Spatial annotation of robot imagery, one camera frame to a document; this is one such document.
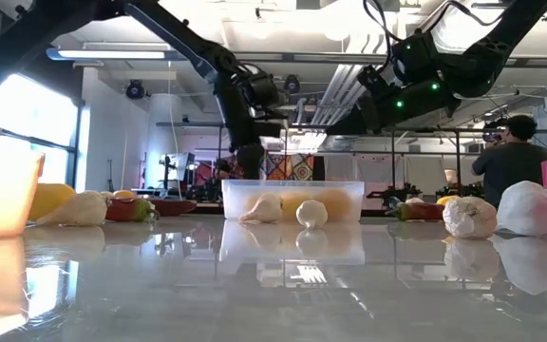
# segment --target red pepper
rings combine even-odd
[[[196,209],[197,205],[190,200],[149,199],[156,206],[162,217],[173,217]]]
[[[155,214],[160,218],[157,210],[151,209],[151,203],[147,199],[111,199],[111,205],[106,211],[105,219],[117,222],[144,222]]]
[[[390,211],[401,221],[423,219],[442,220],[444,205],[432,203],[400,203],[396,210]]]

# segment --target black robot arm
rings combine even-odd
[[[157,0],[34,0],[19,20],[0,36],[0,84],[21,71],[61,34],[93,20],[131,15],[184,55],[214,94],[244,177],[258,179],[263,148],[259,136],[279,137],[281,125],[256,122],[249,106],[267,111],[278,102],[272,77],[242,65],[227,48],[204,40]]]
[[[452,117],[462,102],[458,98],[491,89],[512,51],[546,11],[547,0],[515,0],[489,34],[459,55],[438,52],[431,29],[416,31],[391,47],[390,65],[402,85],[388,84],[381,70],[365,67],[358,81],[368,95],[327,133],[378,133],[442,108]]]

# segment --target patterned textile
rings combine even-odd
[[[269,181],[311,181],[313,179],[313,156],[266,154],[264,171]]]

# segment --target black shirt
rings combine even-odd
[[[507,143],[487,148],[474,161],[472,169],[484,174],[484,199],[496,208],[508,187],[532,181],[543,185],[541,163],[547,161],[547,150],[530,143]]]

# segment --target reflective table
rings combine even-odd
[[[547,239],[221,217],[0,239],[0,341],[547,341]]]

